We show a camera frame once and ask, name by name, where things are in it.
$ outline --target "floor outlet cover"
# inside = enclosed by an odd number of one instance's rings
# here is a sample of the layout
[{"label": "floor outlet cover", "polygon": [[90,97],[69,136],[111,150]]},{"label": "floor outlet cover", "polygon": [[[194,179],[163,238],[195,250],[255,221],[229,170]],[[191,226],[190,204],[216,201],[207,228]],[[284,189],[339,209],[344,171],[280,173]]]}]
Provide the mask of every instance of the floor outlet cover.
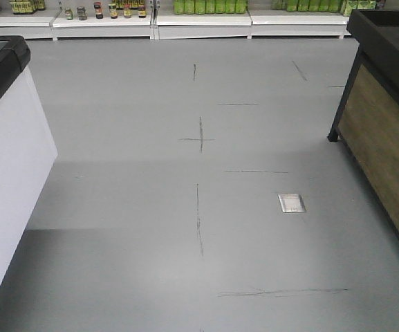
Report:
[{"label": "floor outlet cover", "polygon": [[303,213],[306,212],[304,201],[299,194],[278,194],[281,202],[282,212],[284,213]]}]

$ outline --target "gray floor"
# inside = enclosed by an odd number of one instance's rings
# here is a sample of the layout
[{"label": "gray floor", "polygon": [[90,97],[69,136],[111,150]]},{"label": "gray floor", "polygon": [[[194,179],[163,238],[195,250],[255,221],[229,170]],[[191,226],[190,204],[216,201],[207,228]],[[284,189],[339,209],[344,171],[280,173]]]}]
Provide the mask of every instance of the gray floor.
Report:
[{"label": "gray floor", "polygon": [[355,41],[30,47],[59,157],[0,332],[399,331],[399,244],[325,138]]}]

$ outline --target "green package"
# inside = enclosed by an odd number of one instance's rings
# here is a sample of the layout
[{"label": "green package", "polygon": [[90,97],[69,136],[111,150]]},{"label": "green package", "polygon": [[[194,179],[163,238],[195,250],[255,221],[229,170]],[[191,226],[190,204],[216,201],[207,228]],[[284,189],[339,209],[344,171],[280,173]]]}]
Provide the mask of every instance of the green package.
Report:
[{"label": "green package", "polygon": [[358,9],[368,9],[368,0],[358,1]]},{"label": "green package", "polygon": [[328,11],[328,7],[330,6],[330,0],[321,0],[319,4],[319,11],[326,12]]},{"label": "green package", "polygon": [[194,0],[185,0],[184,1],[184,13],[185,14],[194,14]]},{"label": "green package", "polygon": [[271,9],[273,10],[282,9],[282,0],[272,0]]},{"label": "green package", "polygon": [[236,10],[236,0],[225,0],[225,13],[234,14]]},{"label": "green package", "polygon": [[297,1],[298,0],[288,0],[287,12],[295,12],[297,10]]},{"label": "green package", "polygon": [[328,6],[329,12],[339,12],[340,9],[340,0],[330,0],[330,5]]},{"label": "green package", "polygon": [[205,0],[205,13],[214,14],[214,7],[216,5],[215,0]]},{"label": "green package", "polygon": [[358,0],[346,0],[345,2],[345,10],[342,14],[349,17],[353,9],[358,9]]},{"label": "green package", "polygon": [[205,0],[195,0],[194,13],[198,15],[205,14]]},{"label": "green package", "polygon": [[297,4],[297,10],[299,12],[308,12],[308,5],[310,3],[310,0],[299,0]]},{"label": "green package", "polygon": [[214,12],[216,14],[223,14],[225,12],[225,0],[216,0]]},{"label": "green package", "polygon": [[310,3],[308,4],[308,11],[317,12],[319,10],[319,3],[320,0],[310,0]]},{"label": "green package", "polygon": [[184,13],[184,0],[173,0],[173,11],[175,14]]},{"label": "green package", "polygon": [[236,0],[236,13],[237,14],[245,14],[246,9],[245,0]]}]

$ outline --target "white shelf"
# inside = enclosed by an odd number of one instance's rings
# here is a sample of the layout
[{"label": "white shelf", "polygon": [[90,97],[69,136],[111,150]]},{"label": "white shelf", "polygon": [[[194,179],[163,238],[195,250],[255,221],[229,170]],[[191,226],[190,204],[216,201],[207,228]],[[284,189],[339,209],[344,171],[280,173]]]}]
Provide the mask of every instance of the white shelf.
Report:
[{"label": "white shelf", "polygon": [[248,13],[175,15],[172,9],[160,9],[156,17],[155,39],[251,38],[251,25]]},{"label": "white shelf", "polygon": [[287,12],[285,10],[250,10],[254,25],[346,25],[348,17],[332,12]]},{"label": "white shelf", "polygon": [[348,17],[331,12],[249,10],[253,36],[331,36],[343,38]]},{"label": "white shelf", "polygon": [[1,27],[50,27],[52,21],[60,13],[59,9],[38,10],[31,15],[14,15],[11,10],[0,12]]},{"label": "white shelf", "polygon": [[54,38],[69,37],[153,37],[151,29],[152,16],[147,15],[140,19],[138,11],[133,10],[133,16],[126,19],[122,16],[122,11],[118,11],[118,18],[111,19],[105,15],[103,19],[89,17],[85,21],[80,21],[77,16],[72,20],[67,20],[61,14],[54,20]]},{"label": "white shelf", "polygon": [[156,23],[158,26],[251,26],[252,20],[248,13],[175,15],[173,10],[160,9]]},{"label": "white shelf", "polygon": [[151,17],[140,19],[137,15],[132,16],[130,19],[126,19],[123,16],[118,15],[117,19],[111,19],[108,16],[104,16],[103,19],[97,19],[96,17],[88,17],[86,21],[80,21],[77,16],[74,19],[68,20],[63,16],[56,18],[53,22],[53,28],[88,28],[91,26],[150,26]]}]

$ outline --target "sauce jar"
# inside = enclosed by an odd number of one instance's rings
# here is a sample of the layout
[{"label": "sauce jar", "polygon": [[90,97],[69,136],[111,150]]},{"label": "sauce jar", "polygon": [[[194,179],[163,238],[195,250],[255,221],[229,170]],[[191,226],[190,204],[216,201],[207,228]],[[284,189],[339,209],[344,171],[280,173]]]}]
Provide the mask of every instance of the sauce jar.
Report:
[{"label": "sauce jar", "polygon": [[147,16],[147,12],[145,11],[145,6],[138,6],[138,17],[140,19],[144,19]]},{"label": "sauce jar", "polygon": [[85,21],[87,19],[86,8],[84,6],[76,7],[76,13],[80,21]]},{"label": "sauce jar", "polygon": [[66,15],[66,19],[73,19],[72,8],[66,8],[64,14]]},{"label": "sauce jar", "polygon": [[97,19],[102,19],[104,18],[104,15],[102,14],[102,8],[101,8],[101,3],[100,2],[95,2],[93,4],[93,7],[95,8],[95,14]]},{"label": "sauce jar", "polygon": [[131,18],[130,3],[125,3],[125,4],[124,4],[124,17],[125,17],[126,19]]},{"label": "sauce jar", "polygon": [[118,7],[116,3],[109,3],[109,10],[110,10],[110,18],[117,19],[118,18]]}]

